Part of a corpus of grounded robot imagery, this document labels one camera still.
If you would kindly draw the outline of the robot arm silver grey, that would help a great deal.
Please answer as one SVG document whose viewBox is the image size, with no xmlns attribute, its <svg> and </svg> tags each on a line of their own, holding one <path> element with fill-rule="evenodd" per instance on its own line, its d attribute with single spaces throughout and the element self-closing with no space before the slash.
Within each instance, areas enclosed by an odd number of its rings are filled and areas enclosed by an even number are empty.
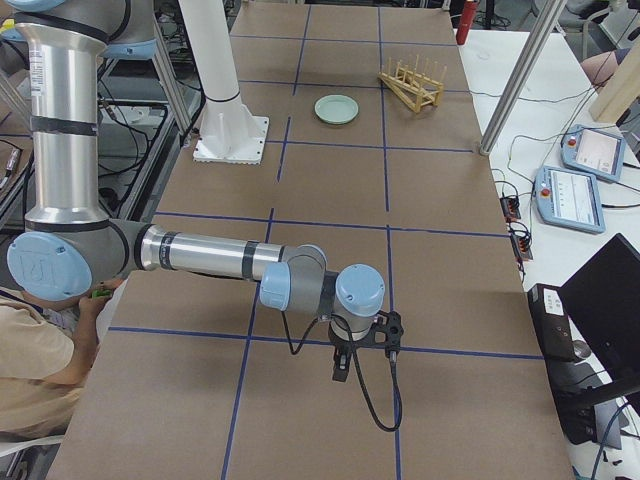
<svg viewBox="0 0 640 480">
<path fill-rule="evenodd" d="M 256 281 L 263 305 L 329 323 L 333 377 L 360 366 L 358 350 L 385 334 L 394 360 L 398 332 L 382 309 L 379 272 L 326 266 L 316 246 L 208 237 L 118 220 L 98 200 L 100 58 L 149 59 L 156 51 L 150 1 L 16 1 L 15 27 L 27 43 L 36 202 L 7 253 L 16 282 L 58 301 L 133 270 L 157 268 Z"/>
</svg>

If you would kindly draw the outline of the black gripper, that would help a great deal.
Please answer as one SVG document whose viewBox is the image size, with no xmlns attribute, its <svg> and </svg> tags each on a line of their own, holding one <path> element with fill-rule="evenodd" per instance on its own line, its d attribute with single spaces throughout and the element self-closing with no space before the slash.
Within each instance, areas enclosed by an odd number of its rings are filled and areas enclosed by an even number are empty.
<svg viewBox="0 0 640 480">
<path fill-rule="evenodd" d="M 333 329 L 328 330 L 328 338 L 334 345 L 332 380 L 345 382 L 349 375 L 350 357 L 354 352 L 373 344 L 373 332 L 370 331 L 359 339 L 350 341 L 338 336 Z"/>
</svg>

